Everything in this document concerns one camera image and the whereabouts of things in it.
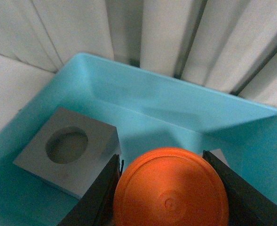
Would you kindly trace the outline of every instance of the gray foam block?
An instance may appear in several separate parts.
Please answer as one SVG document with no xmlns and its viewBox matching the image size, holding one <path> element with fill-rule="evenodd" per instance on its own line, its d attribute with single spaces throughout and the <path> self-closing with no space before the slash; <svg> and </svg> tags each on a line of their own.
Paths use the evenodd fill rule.
<svg viewBox="0 0 277 226">
<path fill-rule="evenodd" d="M 116 127 L 59 108 L 14 164 L 80 199 L 115 153 Z"/>
</svg>

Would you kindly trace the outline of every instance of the plastic bin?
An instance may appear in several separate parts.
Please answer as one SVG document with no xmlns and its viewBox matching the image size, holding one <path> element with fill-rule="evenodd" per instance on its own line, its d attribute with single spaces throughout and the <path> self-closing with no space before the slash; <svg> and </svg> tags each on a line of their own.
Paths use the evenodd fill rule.
<svg viewBox="0 0 277 226">
<path fill-rule="evenodd" d="M 220 148 L 277 204 L 277 109 L 77 54 L 0 133 L 0 225 L 56 225 L 77 203 L 12 163 L 60 106 L 116 126 L 125 167 L 158 147 Z"/>
</svg>

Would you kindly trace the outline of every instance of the orange lid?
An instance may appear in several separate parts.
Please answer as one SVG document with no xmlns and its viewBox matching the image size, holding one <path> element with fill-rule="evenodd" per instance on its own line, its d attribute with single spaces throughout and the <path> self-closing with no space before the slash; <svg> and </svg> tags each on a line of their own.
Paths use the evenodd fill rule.
<svg viewBox="0 0 277 226">
<path fill-rule="evenodd" d="M 228 200 L 213 167 L 193 152 L 165 147 L 134 160 L 114 203 L 116 226 L 227 226 Z"/>
</svg>

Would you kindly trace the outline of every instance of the circular hole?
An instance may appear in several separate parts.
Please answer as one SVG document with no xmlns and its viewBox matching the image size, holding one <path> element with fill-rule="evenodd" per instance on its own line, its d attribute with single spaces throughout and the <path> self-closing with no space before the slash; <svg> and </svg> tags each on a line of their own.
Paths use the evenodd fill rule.
<svg viewBox="0 0 277 226">
<path fill-rule="evenodd" d="M 54 133 L 46 144 L 46 153 L 51 161 L 66 164 L 77 160 L 86 150 L 88 138 L 77 127 L 67 127 Z"/>
</svg>

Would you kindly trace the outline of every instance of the white curtain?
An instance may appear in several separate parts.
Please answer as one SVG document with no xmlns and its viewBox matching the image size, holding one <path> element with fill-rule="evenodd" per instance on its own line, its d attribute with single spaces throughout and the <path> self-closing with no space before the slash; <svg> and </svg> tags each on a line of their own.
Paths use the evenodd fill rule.
<svg viewBox="0 0 277 226">
<path fill-rule="evenodd" d="M 0 55 L 56 72 L 78 52 L 277 107 L 277 0 L 0 0 Z"/>
</svg>

